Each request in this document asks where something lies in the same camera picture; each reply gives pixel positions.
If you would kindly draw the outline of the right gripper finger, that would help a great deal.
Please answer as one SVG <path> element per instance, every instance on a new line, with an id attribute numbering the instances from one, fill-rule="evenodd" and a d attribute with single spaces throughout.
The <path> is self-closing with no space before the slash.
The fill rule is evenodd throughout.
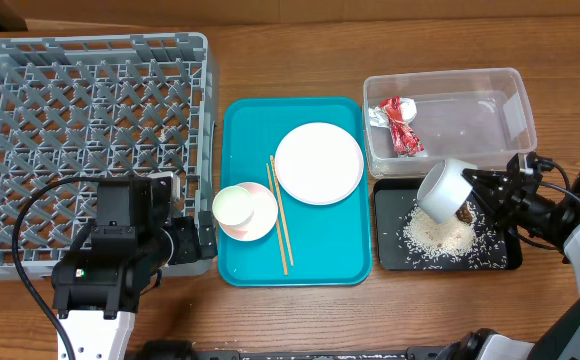
<path id="1" fill-rule="evenodd" d="M 472 186 L 504 186 L 508 183 L 508 177 L 502 171 L 465 168 L 462 176 Z"/>
<path id="2" fill-rule="evenodd" d="M 497 192 L 483 185 L 472 187 L 473 198 L 479 204 L 481 210 L 487 215 L 495 215 L 499 206 Z"/>

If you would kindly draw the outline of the brown food scrap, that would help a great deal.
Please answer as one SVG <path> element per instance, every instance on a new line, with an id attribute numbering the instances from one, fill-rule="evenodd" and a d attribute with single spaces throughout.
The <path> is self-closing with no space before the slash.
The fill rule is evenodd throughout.
<path id="1" fill-rule="evenodd" d="M 455 212 L 457 219 L 463 223 L 471 224 L 473 222 L 473 216 L 470 212 L 470 207 L 467 201 L 465 201 L 459 209 Z"/>

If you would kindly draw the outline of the grey bowl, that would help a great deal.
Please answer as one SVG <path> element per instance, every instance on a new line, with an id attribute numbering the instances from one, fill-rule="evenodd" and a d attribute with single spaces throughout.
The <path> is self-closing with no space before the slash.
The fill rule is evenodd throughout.
<path id="1" fill-rule="evenodd" d="M 463 205 L 472 185 L 463 177 L 465 169 L 477 166 L 448 158 L 437 163 L 423 179 L 418 192 L 418 206 L 436 223 L 450 219 Z"/>

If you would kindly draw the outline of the white paper cup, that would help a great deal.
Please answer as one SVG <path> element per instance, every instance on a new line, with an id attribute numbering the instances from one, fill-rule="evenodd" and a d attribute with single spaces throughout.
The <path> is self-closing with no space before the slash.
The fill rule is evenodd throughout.
<path id="1" fill-rule="evenodd" d="M 253 197 L 241 186 L 228 186 L 216 194 L 212 203 L 212 213 L 224 226 L 243 226 L 254 213 Z"/>

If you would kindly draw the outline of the white rice pile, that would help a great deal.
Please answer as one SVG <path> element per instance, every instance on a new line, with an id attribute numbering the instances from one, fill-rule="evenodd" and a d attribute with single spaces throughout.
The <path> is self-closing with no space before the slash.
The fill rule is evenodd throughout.
<path id="1" fill-rule="evenodd" d="M 413 270 L 488 270 L 508 266 L 505 239 L 488 225 L 478 206 L 468 201 L 473 222 L 453 215 L 436 223 L 419 206 L 403 217 L 396 233 L 403 263 Z"/>

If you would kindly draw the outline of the pink shallow bowl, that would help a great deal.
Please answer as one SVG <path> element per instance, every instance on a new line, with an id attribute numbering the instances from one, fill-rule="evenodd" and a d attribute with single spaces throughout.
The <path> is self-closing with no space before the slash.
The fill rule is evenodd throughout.
<path id="1" fill-rule="evenodd" d="M 254 182 L 243 182 L 237 186 L 241 186 L 251 193 L 254 200 L 254 213 L 243 226 L 231 227 L 220 223 L 219 225 L 228 236 L 238 241 L 258 240 L 275 226 L 277 212 L 272 193 L 265 186 Z"/>

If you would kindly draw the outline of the red foil snack wrapper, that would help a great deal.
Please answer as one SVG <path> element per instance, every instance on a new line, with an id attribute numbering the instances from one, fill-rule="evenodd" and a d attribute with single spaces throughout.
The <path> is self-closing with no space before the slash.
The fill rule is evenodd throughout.
<path id="1" fill-rule="evenodd" d="M 424 151 L 424 145 L 410 123 L 417 115 L 415 101 L 411 98 L 391 97 L 379 105 L 387 116 L 393 150 L 398 156 L 414 156 Z"/>

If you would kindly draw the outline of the wooden chopstick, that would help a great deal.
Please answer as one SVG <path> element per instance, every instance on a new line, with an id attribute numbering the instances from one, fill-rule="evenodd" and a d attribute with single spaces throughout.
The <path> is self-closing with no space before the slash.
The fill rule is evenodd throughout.
<path id="1" fill-rule="evenodd" d="M 289 238 L 288 224 L 287 224 L 286 213 L 285 213 L 284 204 L 283 204 L 283 197 L 281 195 L 281 187 L 280 187 L 280 183 L 279 183 L 279 180 L 278 180 L 278 177 L 276 174 L 276 170 L 275 170 L 275 158 L 273 155 L 270 155 L 270 165 L 272 166 L 271 170 L 272 170 L 273 183 L 274 183 L 274 188 L 276 190 L 277 201 L 278 201 L 278 205 L 279 205 L 279 209 L 280 209 L 281 224 L 282 224 L 282 229 L 283 229 L 283 234 L 284 234 L 283 239 L 285 240 L 286 248 L 288 250 L 290 265 L 294 266 L 294 256 L 293 256 L 293 250 L 292 250 L 292 246 L 291 246 L 291 242 L 290 242 L 290 238 Z"/>
<path id="2" fill-rule="evenodd" d="M 278 238 L 278 245 L 279 245 L 281 262 L 282 262 L 282 267 L 283 267 L 283 274 L 284 274 L 284 276 L 288 276 L 289 275 L 288 263 L 287 263 L 286 251 L 285 251 L 285 246 L 283 243 L 283 237 L 281 234 L 281 228 L 280 228 L 280 222 L 279 222 L 279 205 L 278 205 L 278 202 L 277 202 L 276 196 L 275 196 L 275 188 L 274 188 L 274 184 L 273 184 L 271 167 L 270 167 L 269 163 L 266 163 L 266 173 L 267 173 L 267 178 L 268 178 L 269 190 L 272 193 L 272 197 L 273 197 L 274 203 L 276 205 L 277 215 L 276 215 L 276 219 L 275 219 L 275 228 L 276 228 L 276 234 L 277 234 L 277 238 Z"/>

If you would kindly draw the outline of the white tissue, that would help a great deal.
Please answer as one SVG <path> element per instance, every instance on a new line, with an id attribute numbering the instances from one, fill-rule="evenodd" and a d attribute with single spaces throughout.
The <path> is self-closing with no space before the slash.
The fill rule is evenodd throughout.
<path id="1" fill-rule="evenodd" d="M 401 98 L 399 100 L 399 109 L 406 124 L 410 124 L 417 115 L 416 103 L 411 98 Z M 389 128 L 389 117 L 379 105 L 368 109 L 370 125 L 378 128 Z"/>

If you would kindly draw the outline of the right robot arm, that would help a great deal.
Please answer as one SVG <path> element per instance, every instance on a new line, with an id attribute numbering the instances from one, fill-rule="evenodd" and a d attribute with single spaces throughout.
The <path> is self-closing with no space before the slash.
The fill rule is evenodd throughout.
<path id="1" fill-rule="evenodd" d="M 472 169 L 463 163 L 439 163 L 421 184 L 419 205 L 443 222 L 473 197 L 496 229 L 519 228 L 555 247 L 574 269 L 579 298 L 535 343 L 515 341 L 492 331 L 478 332 L 454 347 L 459 359 L 580 359 L 580 174 L 572 186 L 556 186 L 555 203 L 541 195 L 543 174 L 553 163 L 505 171 Z"/>

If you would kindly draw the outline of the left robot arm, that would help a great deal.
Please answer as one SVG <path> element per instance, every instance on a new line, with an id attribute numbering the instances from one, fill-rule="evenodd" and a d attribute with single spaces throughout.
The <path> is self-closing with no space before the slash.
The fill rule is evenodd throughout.
<path id="1" fill-rule="evenodd" d="M 51 274 L 59 358 L 123 358 L 140 298 L 164 268 L 216 257 L 211 213 L 177 214 L 180 190 L 172 172 L 98 179 L 95 216 Z"/>

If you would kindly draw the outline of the black plastic tray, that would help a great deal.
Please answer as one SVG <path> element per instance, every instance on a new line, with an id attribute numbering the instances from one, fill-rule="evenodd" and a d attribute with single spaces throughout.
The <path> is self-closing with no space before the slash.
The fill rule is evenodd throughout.
<path id="1" fill-rule="evenodd" d="M 378 256 L 391 271 L 515 270 L 522 264 L 520 241 L 488 225 L 475 200 L 468 201 L 475 237 L 462 245 L 414 240 L 414 215 L 421 216 L 416 195 L 420 178 L 383 179 L 373 188 Z"/>

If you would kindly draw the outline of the white round plate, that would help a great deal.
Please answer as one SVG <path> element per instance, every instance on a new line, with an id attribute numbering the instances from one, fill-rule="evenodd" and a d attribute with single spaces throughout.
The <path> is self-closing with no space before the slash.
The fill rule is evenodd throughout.
<path id="1" fill-rule="evenodd" d="M 274 154 L 281 187 L 309 205 L 331 205 L 351 195 L 361 182 L 364 157 L 354 137 L 323 122 L 291 130 Z"/>

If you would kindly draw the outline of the grey plastic dish rack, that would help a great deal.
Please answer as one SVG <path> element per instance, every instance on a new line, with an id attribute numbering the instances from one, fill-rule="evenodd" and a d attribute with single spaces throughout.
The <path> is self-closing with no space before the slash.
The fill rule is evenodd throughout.
<path id="1" fill-rule="evenodd" d="M 51 273 L 96 213 L 97 177 L 172 171 L 177 214 L 210 212 L 218 79 L 199 32 L 0 38 L 0 280 L 17 276 L 13 234 L 27 274 Z"/>

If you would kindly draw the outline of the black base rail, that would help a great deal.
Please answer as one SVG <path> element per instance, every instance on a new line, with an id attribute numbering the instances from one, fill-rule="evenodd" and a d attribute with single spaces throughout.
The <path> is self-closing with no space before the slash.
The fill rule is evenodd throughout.
<path id="1" fill-rule="evenodd" d="M 434 360 L 444 349 L 434 346 L 390 351 L 245 352 L 242 350 L 195 350 L 189 341 L 155 340 L 125 360 Z"/>

